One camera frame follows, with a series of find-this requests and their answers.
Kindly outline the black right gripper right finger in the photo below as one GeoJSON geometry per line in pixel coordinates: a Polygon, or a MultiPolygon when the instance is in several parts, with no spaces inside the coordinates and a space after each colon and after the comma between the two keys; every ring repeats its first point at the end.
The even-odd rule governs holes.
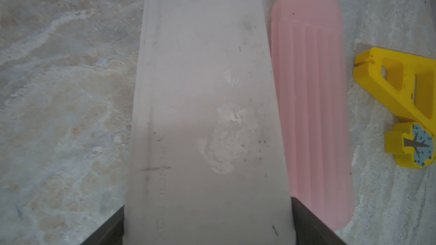
{"type": "Polygon", "coordinates": [[[291,197],[297,245],[346,245],[296,197],[291,197]]]}

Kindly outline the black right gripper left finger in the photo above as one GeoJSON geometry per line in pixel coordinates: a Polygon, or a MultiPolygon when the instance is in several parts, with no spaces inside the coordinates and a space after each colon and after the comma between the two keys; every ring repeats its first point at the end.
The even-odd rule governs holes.
{"type": "Polygon", "coordinates": [[[82,245],[122,245],[124,235],[124,206],[93,232],[82,245]]]}

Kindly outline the white grey pencil case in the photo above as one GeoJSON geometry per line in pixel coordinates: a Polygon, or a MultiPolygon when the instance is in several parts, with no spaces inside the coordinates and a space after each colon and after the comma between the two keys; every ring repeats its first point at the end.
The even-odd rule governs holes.
{"type": "Polygon", "coordinates": [[[293,245],[262,0],[145,0],[126,245],[293,245]]]}

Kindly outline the pink pencil case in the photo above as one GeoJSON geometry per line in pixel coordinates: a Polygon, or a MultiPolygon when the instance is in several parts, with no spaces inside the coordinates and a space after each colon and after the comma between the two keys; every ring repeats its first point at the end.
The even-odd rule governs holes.
{"type": "Polygon", "coordinates": [[[354,213],[342,12],[335,0],[277,0],[271,60],[290,195],[331,230],[354,213]]]}

